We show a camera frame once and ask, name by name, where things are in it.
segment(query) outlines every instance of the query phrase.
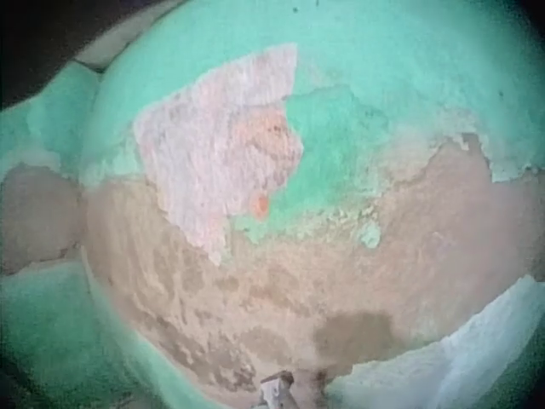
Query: turquoise paint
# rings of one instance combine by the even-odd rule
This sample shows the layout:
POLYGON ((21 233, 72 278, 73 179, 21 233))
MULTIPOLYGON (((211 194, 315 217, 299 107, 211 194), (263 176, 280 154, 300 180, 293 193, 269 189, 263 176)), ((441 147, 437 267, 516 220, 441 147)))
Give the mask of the turquoise paint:
POLYGON ((1 280, 3 351, 55 404, 107 403, 134 388, 101 336, 80 263, 1 280))
POLYGON ((387 141, 382 112, 362 105, 347 86, 292 96, 286 112, 304 152, 288 184, 271 197, 267 219, 233 219, 234 227, 253 242, 268 233, 299 235, 305 229, 299 223, 304 215, 326 214, 354 194, 376 190, 375 179, 363 177, 367 174, 360 162, 372 158, 387 141))
MULTIPOLYGON (((100 76, 76 63, 67 65, 31 99, 0 113, 0 159, 14 150, 41 148, 56 154, 60 171, 77 176, 83 128, 100 76)), ((16 160, 9 155, 6 160, 16 160)))
POLYGON ((221 407, 121 322, 81 262, 0 280, 3 352, 30 372, 55 407, 107 405, 142 392, 156 408, 221 407))
MULTIPOLYGON (((493 180, 513 179, 526 165, 545 166, 545 59, 534 40, 501 2, 189 2, 131 44, 104 75, 83 147, 90 169, 84 180, 96 184, 108 176, 141 175, 138 153, 121 148, 132 139, 127 129, 140 110, 212 68, 281 43, 299 49, 294 95, 310 101, 327 95, 313 94, 316 89, 344 86, 359 104, 383 112, 392 126, 414 125, 423 135, 433 135, 438 110, 468 109, 480 120, 493 180)), ((312 104, 330 108, 326 102, 312 104)), ((289 115, 290 122, 298 121, 289 115)), ((361 162, 370 158, 361 155, 361 162)), ((353 184, 359 190, 374 185, 374 194, 387 188, 375 172, 353 184)), ((304 192, 311 195, 299 204, 301 211, 323 209, 324 197, 311 188, 304 192)), ((272 198, 286 216, 272 209, 271 221, 257 226, 240 219, 237 226, 251 225, 254 238, 269 228, 277 232, 297 213, 289 198, 295 199, 293 193, 272 198)))
POLYGON ((368 249, 375 249, 381 243, 381 227, 374 220, 369 220, 357 232, 359 241, 368 249))

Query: small object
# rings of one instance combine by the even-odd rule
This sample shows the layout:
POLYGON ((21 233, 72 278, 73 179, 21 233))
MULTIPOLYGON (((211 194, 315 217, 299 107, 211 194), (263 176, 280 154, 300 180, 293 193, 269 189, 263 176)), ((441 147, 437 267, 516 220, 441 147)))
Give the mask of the small object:
POLYGON ((261 395, 257 407, 267 409, 299 409, 290 393, 295 379, 290 371, 277 372, 261 381, 261 395))

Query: pink paint patch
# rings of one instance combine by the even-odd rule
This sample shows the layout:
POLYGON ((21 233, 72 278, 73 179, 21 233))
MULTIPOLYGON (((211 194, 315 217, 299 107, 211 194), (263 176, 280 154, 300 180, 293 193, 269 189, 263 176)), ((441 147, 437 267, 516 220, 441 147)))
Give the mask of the pink paint patch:
POLYGON ((301 160, 303 147, 282 102, 292 92, 296 64, 294 44, 243 57, 147 108, 133 123, 159 205, 215 264, 227 245, 228 217, 267 217, 268 197, 301 160))

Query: bare concrete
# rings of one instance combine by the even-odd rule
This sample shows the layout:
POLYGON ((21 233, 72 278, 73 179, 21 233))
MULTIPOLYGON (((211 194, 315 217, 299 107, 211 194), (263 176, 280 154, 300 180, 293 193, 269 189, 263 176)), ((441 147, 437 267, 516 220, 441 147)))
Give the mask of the bare concrete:
POLYGON ((244 407, 279 369, 326 380, 439 339, 536 272, 543 177, 492 184, 470 142, 444 144, 373 204, 374 250, 350 226, 332 243, 327 226, 259 246, 232 232, 217 267, 166 221, 154 186, 118 180, 88 193, 89 262, 138 331, 204 392, 244 407))
POLYGON ((77 183, 45 167, 18 165, 1 187, 2 272, 65 257, 81 236, 77 183))

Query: orange spot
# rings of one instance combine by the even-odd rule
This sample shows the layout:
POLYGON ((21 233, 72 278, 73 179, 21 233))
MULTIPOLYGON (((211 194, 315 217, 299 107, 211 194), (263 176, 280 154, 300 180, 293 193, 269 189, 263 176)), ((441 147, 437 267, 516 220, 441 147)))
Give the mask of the orange spot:
POLYGON ((262 220, 269 214, 269 198, 264 194, 259 195, 253 200, 251 206, 252 216, 256 219, 262 220))

